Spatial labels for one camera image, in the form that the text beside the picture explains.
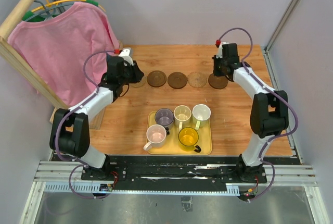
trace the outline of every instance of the mug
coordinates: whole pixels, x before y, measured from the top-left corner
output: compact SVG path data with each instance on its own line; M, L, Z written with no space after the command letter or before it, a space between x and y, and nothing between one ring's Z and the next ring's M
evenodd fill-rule
M167 134L173 126L173 113L168 108L159 109L155 114L155 122L165 127Z
M196 145L199 141L199 134L193 128L183 128L178 134L179 144L182 150L201 152L199 145Z
M205 104L198 104L194 106L192 110L192 115L195 129L198 130L200 127L203 127L207 124L211 115L211 111L210 108Z
M184 127L190 125L192 112L189 107L184 105L177 106L173 115L175 117L175 125L178 127L178 131L181 131Z
M144 146L144 150L149 150L152 147L161 147L165 144L167 131L161 125L155 124L147 129L146 133L148 142Z

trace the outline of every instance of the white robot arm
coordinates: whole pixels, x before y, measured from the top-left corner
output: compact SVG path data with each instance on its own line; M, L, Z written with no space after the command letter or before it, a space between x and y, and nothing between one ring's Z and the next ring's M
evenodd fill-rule
M254 170L262 165L262 157L271 144L268 140L288 127L288 108L266 90L275 91L255 75L247 63L245 68L239 61L237 44L222 42L217 47L219 50L213 57L214 75L225 76L229 81L236 82L253 101L250 116L253 133L248 147L240 156L240 163L242 172ZM275 93L287 101L285 91ZM269 111L269 106L275 108L275 111Z
M96 89L87 98L69 109L58 109L55 112L50 137L52 149L56 150L56 143L58 143L62 153L79 158L90 167L104 171L109 169L108 156L90 145L89 121L121 95L124 85L139 82L144 76L136 61L133 61L130 48L125 48L118 56L107 55L106 60L108 66L106 78L99 84L98 91ZM60 122L65 115L74 109L77 110L61 125ZM72 132L66 130L66 127L70 126L73 126ZM61 129L56 142L58 128Z

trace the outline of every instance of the white cup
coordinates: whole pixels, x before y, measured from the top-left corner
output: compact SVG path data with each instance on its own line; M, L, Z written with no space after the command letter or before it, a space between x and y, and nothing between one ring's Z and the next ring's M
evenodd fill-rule
M144 150L149 150L152 147L161 147L165 144L167 138L167 131L161 125L152 125L148 128L146 133L148 142L144 146Z
M191 110L185 105L177 106L173 112L175 124L180 132L183 128L189 127L191 122Z
M198 130L203 127L209 121L211 111L205 104L198 104L194 106L192 110L193 123L195 124L195 129Z

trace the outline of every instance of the cork coaster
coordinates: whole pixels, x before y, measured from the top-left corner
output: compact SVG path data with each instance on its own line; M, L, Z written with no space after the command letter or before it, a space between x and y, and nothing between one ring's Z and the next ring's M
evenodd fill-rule
M224 89L228 85L228 80L225 77L216 77L214 74L210 74L208 77L208 83L214 89Z
M162 71L155 70L149 73L147 82L152 87L161 87L167 82L167 76Z
M203 87L207 83L207 77L200 72L192 72L187 76L188 84L195 88Z
M174 89L181 89L187 84L187 77L180 72L174 72L168 77L168 84Z
M146 76L144 76L144 77L142 77L140 82L131 83L130 86L133 88L139 88L139 87L142 87L146 83L146 81L147 81L147 78L146 78Z

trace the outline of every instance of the pink shirt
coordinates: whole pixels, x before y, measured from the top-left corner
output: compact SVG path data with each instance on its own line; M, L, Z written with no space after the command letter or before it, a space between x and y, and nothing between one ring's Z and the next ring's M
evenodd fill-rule
M8 43L68 106L95 89L83 73L87 57L119 48L105 13L81 2L46 21L20 22ZM106 70L106 54L95 55L86 66L88 76L97 84Z

